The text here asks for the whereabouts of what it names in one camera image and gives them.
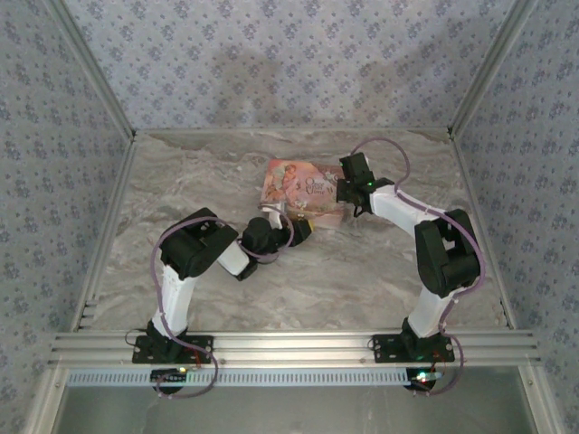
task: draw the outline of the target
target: illustrated box cover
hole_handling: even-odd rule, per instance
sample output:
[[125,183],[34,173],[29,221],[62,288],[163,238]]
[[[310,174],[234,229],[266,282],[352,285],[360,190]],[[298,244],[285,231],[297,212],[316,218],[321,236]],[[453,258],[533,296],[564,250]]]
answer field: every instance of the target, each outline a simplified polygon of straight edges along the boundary
[[344,204],[336,202],[339,165],[305,161],[270,160],[261,204],[285,203],[290,218],[313,220],[320,228],[335,229],[344,217]]

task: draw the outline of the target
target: wallpaper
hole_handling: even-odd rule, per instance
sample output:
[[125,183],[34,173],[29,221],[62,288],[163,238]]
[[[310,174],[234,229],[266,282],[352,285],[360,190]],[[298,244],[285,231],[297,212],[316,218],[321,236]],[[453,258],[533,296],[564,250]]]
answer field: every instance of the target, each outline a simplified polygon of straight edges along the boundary
[[510,302],[579,432],[579,4],[539,2],[460,139]]
[[0,432],[68,330],[125,138],[39,0],[0,2]]
[[134,128],[445,127],[511,0],[66,0]]

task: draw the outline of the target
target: black bracket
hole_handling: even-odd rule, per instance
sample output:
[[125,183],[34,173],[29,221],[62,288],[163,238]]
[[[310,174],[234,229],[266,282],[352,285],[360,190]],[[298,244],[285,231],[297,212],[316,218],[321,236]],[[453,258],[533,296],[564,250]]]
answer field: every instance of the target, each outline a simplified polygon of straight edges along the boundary
[[336,202],[352,203],[355,206],[354,217],[359,217],[364,212],[372,213],[370,194],[380,187],[394,183],[387,178],[375,179],[361,152],[340,158],[340,165],[344,179],[337,180]]
[[[209,335],[183,335],[179,336],[181,340],[188,344],[193,344],[204,348],[208,352],[214,350],[214,337]],[[155,345],[155,340],[148,335],[139,336],[135,342],[133,350],[134,364],[210,364],[211,359],[199,352],[189,348],[183,350],[170,362],[167,360],[166,354],[158,345]]]
[[410,354],[401,335],[372,336],[372,350],[376,363],[447,363],[454,362],[452,342],[448,337],[433,336],[428,351]]

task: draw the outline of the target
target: cable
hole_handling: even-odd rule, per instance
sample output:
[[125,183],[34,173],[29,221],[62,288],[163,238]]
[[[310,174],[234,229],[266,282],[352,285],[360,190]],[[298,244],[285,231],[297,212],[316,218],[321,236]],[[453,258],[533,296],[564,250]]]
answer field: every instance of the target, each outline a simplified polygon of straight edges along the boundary
[[390,139],[388,137],[370,137],[370,138],[367,138],[366,140],[363,140],[358,145],[356,145],[356,147],[354,147],[354,149],[352,149],[352,152],[350,152],[350,155],[353,155],[363,145],[370,143],[370,142],[374,142],[374,141],[381,141],[381,142],[390,143],[391,145],[393,145],[394,147],[396,147],[396,149],[398,149],[400,151],[400,153],[402,154],[402,157],[404,158],[404,162],[406,164],[406,172],[402,178],[400,178],[398,181],[396,181],[394,183],[394,194],[396,194],[396,196],[404,203],[412,206],[413,208],[416,208],[419,211],[427,212],[431,215],[434,215],[435,217],[443,219],[450,226],[452,226],[457,231],[459,231],[460,234],[462,234],[462,236],[464,236],[464,238],[472,246],[472,249],[474,250],[475,255],[477,256],[477,260],[479,261],[479,264],[480,264],[479,279],[476,281],[476,283],[472,287],[466,288],[463,291],[455,293],[452,296],[451,302],[442,311],[441,319],[438,323],[438,328],[439,328],[439,331],[441,332],[441,335],[444,337],[448,337],[452,341],[454,341],[457,348],[459,349],[459,354],[460,354],[459,370],[448,384],[446,384],[442,389],[439,389],[438,391],[420,392],[420,394],[424,394],[426,396],[440,395],[442,393],[449,391],[450,389],[452,389],[456,385],[456,383],[459,381],[460,377],[462,376],[462,371],[464,369],[464,350],[462,349],[462,345],[460,344],[459,339],[455,335],[451,335],[451,334],[446,332],[446,330],[445,330],[446,318],[451,313],[454,305],[456,305],[459,302],[460,297],[466,296],[466,295],[476,291],[477,289],[479,289],[482,286],[482,284],[485,280],[485,277],[487,275],[487,265],[486,265],[485,260],[482,256],[482,251],[480,250],[479,244],[476,242],[474,237],[472,237],[469,234],[469,232],[466,229],[464,229],[464,227],[462,227],[462,225],[460,225],[458,222],[454,221],[448,215],[443,214],[442,212],[432,210],[432,209],[430,209],[430,208],[428,208],[420,203],[417,203],[417,202],[413,201],[412,199],[410,199],[409,197],[407,197],[402,192],[398,191],[398,189],[400,188],[400,184],[403,183],[404,181],[406,181],[406,179],[408,179],[408,177],[410,176],[410,159],[408,158],[408,155],[406,154],[404,149],[398,143],[394,142],[392,139]]
[[[278,254],[282,251],[284,251],[285,249],[288,248],[288,246],[291,244],[291,242],[293,241],[293,236],[294,236],[294,229],[293,229],[293,225],[291,224],[291,220],[290,218],[282,211],[278,210],[277,208],[274,208],[272,206],[269,205],[263,205],[261,206],[261,208],[268,208],[271,209],[275,212],[279,212],[280,215],[286,220],[286,222],[289,225],[289,240],[288,242],[279,250]],[[203,223],[203,222],[218,222],[222,225],[227,225],[227,222],[220,219],[219,217],[198,217],[196,219],[191,219],[191,220],[187,220],[185,222],[181,222],[176,224],[175,226],[173,226],[172,228],[168,229],[167,231],[163,232],[163,234],[160,236],[160,238],[158,239],[157,243],[155,243],[155,245],[153,246],[153,250],[151,251],[151,258],[149,261],[149,272],[151,274],[151,278],[153,279],[153,284],[155,285],[155,290],[157,292],[157,304],[158,304],[158,308],[159,308],[159,314],[160,314],[160,318],[161,318],[161,324],[163,325],[163,327],[165,328],[166,334],[167,336],[172,339],[173,341],[177,342],[178,344],[184,346],[185,348],[190,348],[194,351],[198,351],[202,354],[205,354],[207,357],[209,357],[209,359],[211,360],[212,364],[214,365],[214,376],[211,379],[211,381],[209,382],[209,384],[207,384],[201,391],[198,392],[193,392],[193,393],[185,393],[185,394],[179,394],[179,395],[167,395],[166,393],[161,392],[160,390],[160,384],[161,382],[163,382],[163,380],[166,378],[165,375],[162,375],[159,379],[157,379],[157,383],[155,386],[155,390],[157,391],[157,394],[159,397],[161,398],[167,398],[169,400],[182,400],[182,399],[187,399],[187,398],[194,398],[197,396],[201,396],[201,395],[205,395],[206,393],[208,393],[214,386],[215,383],[217,382],[217,378],[218,378],[218,374],[219,374],[219,363],[217,362],[217,359],[215,358],[215,356],[213,355],[213,353],[211,353],[210,351],[205,350],[203,347],[198,346],[198,345],[194,345],[194,344],[189,344],[188,342],[185,342],[181,339],[179,339],[177,336],[175,336],[173,334],[173,332],[171,331],[171,328],[169,327],[168,322],[166,321],[166,314],[165,314],[165,310],[164,310],[164,305],[163,305],[163,289],[159,283],[158,277],[157,277],[157,272],[155,271],[155,264],[157,262],[157,251],[160,249],[161,244],[163,244],[163,241],[165,241],[168,237],[170,237],[171,235],[173,235],[175,232],[182,230],[183,228],[186,228],[187,226],[190,226],[192,224],[197,224],[197,223]],[[248,254],[253,255],[254,257],[262,257],[262,256],[267,256],[267,255],[257,255],[256,253],[252,253],[247,251],[246,249],[244,249],[244,251]]]
[[146,332],[146,331],[147,331],[147,330],[145,330],[144,328],[131,328],[129,331],[127,331],[127,332],[125,333],[125,343],[126,343],[127,345],[132,346],[132,347],[137,346],[136,343],[132,344],[131,342],[128,341],[128,334],[130,334],[131,332]]

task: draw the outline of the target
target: floor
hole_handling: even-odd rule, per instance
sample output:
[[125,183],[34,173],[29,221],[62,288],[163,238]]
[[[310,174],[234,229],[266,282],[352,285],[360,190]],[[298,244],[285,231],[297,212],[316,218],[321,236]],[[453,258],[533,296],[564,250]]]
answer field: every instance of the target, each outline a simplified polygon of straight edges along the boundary
[[[388,135],[412,164],[403,189],[441,208],[470,210],[452,145],[441,137],[390,131],[261,131],[138,134],[119,226],[91,328],[144,326],[156,310],[148,275],[151,248],[175,221],[209,207],[238,231],[260,215],[271,158],[337,164],[367,137]],[[376,176],[397,179],[403,159],[384,143],[364,148]],[[238,282],[214,265],[200,278],[189,310],[195,330],[303,330],[397,327],[421,290],[414,241],[371,215],[351,216],[337,230],[318,230],[273,264]],[[505,326],[490,267],[481,291],[463,299],[450,326]]]

